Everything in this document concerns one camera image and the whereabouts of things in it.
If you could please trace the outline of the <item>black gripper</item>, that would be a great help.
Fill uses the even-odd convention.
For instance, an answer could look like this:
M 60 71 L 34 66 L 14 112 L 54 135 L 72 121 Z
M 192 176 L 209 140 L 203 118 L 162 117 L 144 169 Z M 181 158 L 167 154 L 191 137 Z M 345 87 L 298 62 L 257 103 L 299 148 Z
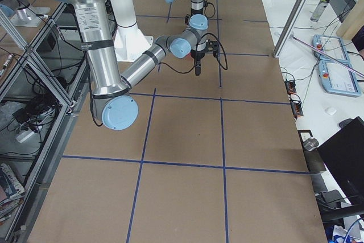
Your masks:
M 192 58 L 195 61 L 195 75 L 201 75 L 201 59 L 205 56 L 206 40 L 200 41 L 192 50 Z

